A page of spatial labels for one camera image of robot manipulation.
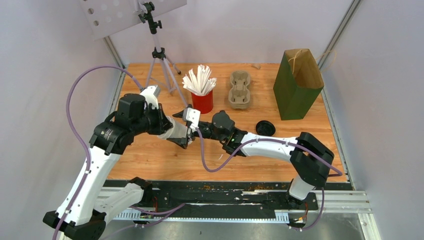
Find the black plastic cup lid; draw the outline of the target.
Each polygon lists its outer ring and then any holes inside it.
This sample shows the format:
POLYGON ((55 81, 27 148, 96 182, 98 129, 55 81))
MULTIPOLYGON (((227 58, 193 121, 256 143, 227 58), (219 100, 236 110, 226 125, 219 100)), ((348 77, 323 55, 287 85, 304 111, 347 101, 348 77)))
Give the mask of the black plastic cup lid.
POLYGON ((260 120, 255 126, 255 131, 258 135, 272 137, 276 133, 276 127, 268 120, 260 120))

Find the green paper bag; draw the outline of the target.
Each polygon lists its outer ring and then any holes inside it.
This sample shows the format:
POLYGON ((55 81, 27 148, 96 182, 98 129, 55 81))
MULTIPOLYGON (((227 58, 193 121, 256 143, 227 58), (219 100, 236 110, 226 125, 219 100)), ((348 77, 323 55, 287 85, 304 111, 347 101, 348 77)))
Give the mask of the green paper bag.
POLYGON ((308 48, 285 50, 273 85, 280 119, 303 119, 324 86, 321 71, 308 48))

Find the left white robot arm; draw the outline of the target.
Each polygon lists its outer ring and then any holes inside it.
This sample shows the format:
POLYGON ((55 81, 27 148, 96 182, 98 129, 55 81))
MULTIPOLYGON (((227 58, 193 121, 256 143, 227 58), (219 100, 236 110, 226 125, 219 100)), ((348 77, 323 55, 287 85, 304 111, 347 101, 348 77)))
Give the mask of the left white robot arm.
POLYGON ((57 210, 47 212, 43 222, 72 240, 98 240, 106 225, 128 207, 149 206, 152 184, 139 177, 124 189, 96 203, 107 176, 137 135, 162 135, 173 124, 165 116, 154 93, 128 93, 120 98, 117 110, 93 130, 84 145, 86 160, 68 196, 57 210))

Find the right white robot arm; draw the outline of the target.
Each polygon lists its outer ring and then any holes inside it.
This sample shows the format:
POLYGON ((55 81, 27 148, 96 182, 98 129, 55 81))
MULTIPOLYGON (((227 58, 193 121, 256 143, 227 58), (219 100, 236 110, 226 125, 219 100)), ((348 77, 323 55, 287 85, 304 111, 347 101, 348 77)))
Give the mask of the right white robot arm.
POLYGON ((231 158, 266 157, 289 162, 296 170, 288 193, 286 204, 298 209, 306 201, 313 189, 325 187, 334 160, 334 153, 309 132, 301 132, 297 137, 272 137, 240 130, 230 116, 221 110, 215 113, 210 122, 201 121, 199 110, 187 107, 183 111, 167 117, 170 128, 159 137, 186 149, 195 138, 200 139, 201 156, 205 156, 206 139, 219 141, 231 158))

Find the white paper cup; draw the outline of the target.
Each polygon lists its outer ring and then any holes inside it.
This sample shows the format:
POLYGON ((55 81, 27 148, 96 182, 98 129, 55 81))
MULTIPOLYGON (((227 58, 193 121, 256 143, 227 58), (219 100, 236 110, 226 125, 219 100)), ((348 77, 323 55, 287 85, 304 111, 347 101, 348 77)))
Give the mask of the white paper cup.
POLYGON ((158 135, 157 137, 162 140, 166 140, 169 138, 186 138, 187 137, 187 127, 178 122, 175 121, 173 117, 166 116, 166 118, 172 123, 172 127, 168 129, 165 133, 158 135))

